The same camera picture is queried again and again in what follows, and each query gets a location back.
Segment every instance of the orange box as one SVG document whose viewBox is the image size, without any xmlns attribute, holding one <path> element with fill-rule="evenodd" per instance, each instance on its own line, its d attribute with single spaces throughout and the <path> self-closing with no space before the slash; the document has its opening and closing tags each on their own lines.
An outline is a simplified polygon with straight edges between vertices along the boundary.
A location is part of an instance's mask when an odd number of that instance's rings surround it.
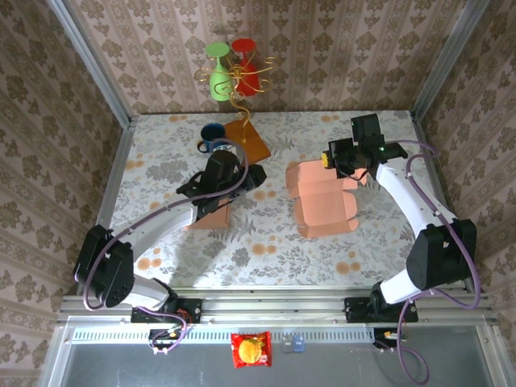
<svg viewBox="0 0 516 387">
<path fill-rule="evenodd" d="M 219 202 L 219 205 L 227 203 L 227 199 Z M 224 206 L 206 215 L 195 223 L 186 226 L 187 230 L 227 230 L 229 228 L 229 206 Z"/>
<path fill-rule="evenodd" d="M 353 177 L 360 177 L 358 169 Z M 304 161 L 288 168 L 285 183 L 291 198 L 298 231 L 305 238 L 354 231 L 358 225 L 356 198 L 345 189 L 357 189 L 358 181 L 337 179 L 334 169 L 325 169 L 320 160 Z"/>
</svg>

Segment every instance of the red snack package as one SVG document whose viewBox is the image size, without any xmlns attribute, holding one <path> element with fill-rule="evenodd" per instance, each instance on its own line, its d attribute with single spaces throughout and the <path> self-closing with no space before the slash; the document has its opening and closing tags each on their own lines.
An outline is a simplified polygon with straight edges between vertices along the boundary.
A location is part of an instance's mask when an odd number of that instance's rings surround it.
<svg viewBox="0 0 516 387">
<path fill-rule="evenodd" d="M 271 350 L 271 332 L 255 335 L 231 334 L 231 350 L 235 368 L 251 365 L 271 366 L 273 352 Z"/>
</svg>

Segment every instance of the mug handle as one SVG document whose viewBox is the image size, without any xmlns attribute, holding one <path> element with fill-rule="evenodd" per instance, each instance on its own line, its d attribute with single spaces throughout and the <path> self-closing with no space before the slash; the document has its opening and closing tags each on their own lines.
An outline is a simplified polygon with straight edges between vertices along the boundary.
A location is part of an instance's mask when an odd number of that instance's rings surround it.
<svg viewBox="0 0 516 387">
<path fill-rule="evenodd" d="M 200 153 L 208 153 L 209 150 L 208 150 L 208 147 L 206 147 L 206 150 L 201 150 L 201 146 L 204 145 L 206 146 L 206 144 L 204 144 L 204 141 L 199 141 L 198 144 L 197 144 L 197 150 L 200 152 Z"/>
</svg>

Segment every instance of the small blue object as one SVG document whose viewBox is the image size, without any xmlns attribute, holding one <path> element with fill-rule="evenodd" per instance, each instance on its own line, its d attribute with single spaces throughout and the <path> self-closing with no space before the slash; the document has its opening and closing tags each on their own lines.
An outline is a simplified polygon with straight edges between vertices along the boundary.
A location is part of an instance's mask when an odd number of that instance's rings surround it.
<svg viewBox="0 0 516 387">
<path fill-rule="evenodd" d="M 305 336 L 294 335 L 293 336 L 293 351 L 304 352 L 305 351 Z"/>
<path fill-rule="evenodd" d="M 223 139 L 226 137 L 226 128 L 221 123 L 208 123 L 201 129 L 201 142 L 197 144 L 197 150 L 200 153 L 212 153 L 212 143 L 216 139 Z M 217 145 L 226 144 L 223 141 L 218 141 Z"/>
<path fill-rule="evenodd" d="M 283 345 L 281 346 L 281 350 L 283 353 L 292 353 L 293 352 L 293 336 L 292 335 L 284 335 L 283 336 Z"/>
</svg>

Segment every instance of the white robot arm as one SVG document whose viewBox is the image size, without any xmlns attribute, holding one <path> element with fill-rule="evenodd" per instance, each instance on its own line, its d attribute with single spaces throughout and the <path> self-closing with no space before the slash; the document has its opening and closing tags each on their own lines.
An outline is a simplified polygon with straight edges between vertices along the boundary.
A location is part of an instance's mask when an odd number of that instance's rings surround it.
<svg viewBox="0 0 516 387">
<path fill-rule="evenodd" d="M 329 150 L 322 155 L 323 164 L 327 169 L 336 169 L 338 178 L 353 178 L 357 169 L 365 168 L 402 209 L 415 236 L 406 268 L 373 286 L 369 305 L 375 314 L 423 290 L 469 277 L 468 264 L 448 227 L 459 236 L 473 258 L 476 244 L 473 223 L 457 219 L 417 177 L 407 173 L 407 153 L 400 144 L 385 142 L 376 114 L 353 118 L 352 131 L 353 138 L 328 144 Z"/>
<path fill-rule="evenodd" d="M 249 166 L 247 174 L 245 171 L 232 152 L 214 152 L 206 169 L 178 188 L 159 210 L 113 230 L 101 225 L 92 227 L 73 270 L 76 281 L 84 285 L 91 277 L 89 289 L 107 307 L 127 303 L 160 310 L 165 304 L 175 304 L 177 295 L 165 283 L 134 274 L 134 262 L 166 235 L 215 212 L 221 199 L 231 202 L 259 187 L 267 177 L 259 165 Z"/>
</svg>

